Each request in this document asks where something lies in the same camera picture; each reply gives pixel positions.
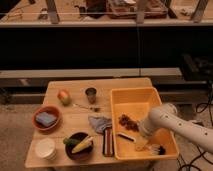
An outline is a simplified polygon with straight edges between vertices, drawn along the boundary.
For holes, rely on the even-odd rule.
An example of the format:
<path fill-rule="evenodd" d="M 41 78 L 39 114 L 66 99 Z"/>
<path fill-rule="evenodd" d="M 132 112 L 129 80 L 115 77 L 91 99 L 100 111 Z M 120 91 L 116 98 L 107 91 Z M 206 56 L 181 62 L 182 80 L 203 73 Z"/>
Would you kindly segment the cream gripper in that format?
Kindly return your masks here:
<path fill-rule="evenodd" d="M 142 151 L 154 133 L 159 129 L 148 116 L 138 122 L 138 130 L 141 136 L 138 136 L 135 141 L 135 150 Z"/>

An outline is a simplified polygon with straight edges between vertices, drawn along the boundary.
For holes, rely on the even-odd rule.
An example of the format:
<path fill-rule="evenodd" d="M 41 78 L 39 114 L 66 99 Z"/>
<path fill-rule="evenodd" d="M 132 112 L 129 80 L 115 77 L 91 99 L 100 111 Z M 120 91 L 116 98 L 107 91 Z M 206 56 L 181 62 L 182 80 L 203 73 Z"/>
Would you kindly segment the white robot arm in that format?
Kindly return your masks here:
<path fill-rule="evenodd" d="M 171 104 L 161 104 L 152 107 L 148 114 L 138 123 L 142 144 L 149 140 L 160 128 L 165 128 L 188 139 L 205 151 L 213 154 L 213 129 L 206 128 L 177 116 L 177 108 Z"/>

